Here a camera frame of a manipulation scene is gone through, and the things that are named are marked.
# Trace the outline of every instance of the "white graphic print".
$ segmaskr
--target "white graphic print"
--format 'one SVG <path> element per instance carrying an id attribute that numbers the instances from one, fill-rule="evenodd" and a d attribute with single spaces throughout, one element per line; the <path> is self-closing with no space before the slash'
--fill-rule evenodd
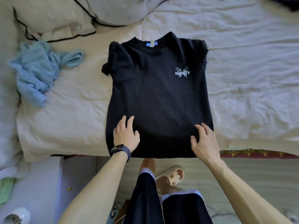
<path id="1" fill-rule="evenodd" d="M 187 78 L 187 75 L 189 75 L 189 74 L 190 74 L 190 71 L 188 71 L 188 67 L 185 67 L 183 70 L 176 67 L 175 75 L 178 75 L 179 78 L 182 77 L 182 75 Z"/>

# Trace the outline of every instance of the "wrinkled sheet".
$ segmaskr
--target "wrinkled sheet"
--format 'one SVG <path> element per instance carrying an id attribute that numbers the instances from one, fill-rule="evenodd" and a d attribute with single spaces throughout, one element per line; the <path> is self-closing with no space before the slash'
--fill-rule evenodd
<path id="1" fill-rule="evenodd" d="M 108 156 L 112 79 L 101 73 L 108 46 L 169 31 L 207 43 L 207 88 L 221 149 L 299 155 L 299 14 L 269 0 L 168 0 L 136 24 L 99 26 L 95 35 L 51 44 L 86 57 L 61 71 L 44 108 L 22 99 L 17 127 L 25 158 Z"/>

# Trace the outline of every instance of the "sandal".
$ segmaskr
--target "sandal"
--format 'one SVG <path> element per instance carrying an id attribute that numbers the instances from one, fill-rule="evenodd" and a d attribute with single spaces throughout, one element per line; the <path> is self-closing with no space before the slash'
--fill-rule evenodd
<path id="1" fill-rule="evenodd" d="M 170 168 L 169 170 L 165 171 L 164 173 L 158 175 L 156 177 L 156 180 L 158 180 L 162 176 L 166 176 L 169 179 L 170 185 L 176 185 L 179 182 L 181 182 L 185 177 L 184 171 L 183 171 L 183 177 L 181 178 L 180 175 L 178 174 L 177 170 L 183 171 L 183 169 L 181 167 L 173 167 L 173 168 Z"/>

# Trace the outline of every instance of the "smartwatch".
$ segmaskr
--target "smartwatch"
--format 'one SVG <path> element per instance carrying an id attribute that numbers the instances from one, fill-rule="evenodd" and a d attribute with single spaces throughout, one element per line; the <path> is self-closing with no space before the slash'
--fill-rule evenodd
<path id="1" fill-rule="evenodd" d="M 123 144 L 120 145 L 116 145 L 113 147 L 113 149 L 110 150 L 110 156 L 112 156 L 114 153 L 120 152 L 120 151 L 124 151 L 127 155 L 128 155 L 128 160 L 131 158 L 131 151 L 128 149 L 128 147 L 126 147 Z"/>

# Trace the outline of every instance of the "black t-shirt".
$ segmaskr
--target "black t-shirt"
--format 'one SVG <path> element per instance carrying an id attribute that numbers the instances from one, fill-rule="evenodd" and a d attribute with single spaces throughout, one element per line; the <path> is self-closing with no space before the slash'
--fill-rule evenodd
<path id="1" fill-rule="evenodd" d="M 134 116 L 133 130 L 140 143 L 132 157 L 195 157 L 190 136 L 199 139 L 195 124 L 213 130 L 205 79 L 205 41 L 177 38 L 169 32 L 156 41 L 133 38 L 109 46 L 102 72 L 111 74 L 106 143 L 114 147 L 113 129 L 123 115 Z"/>

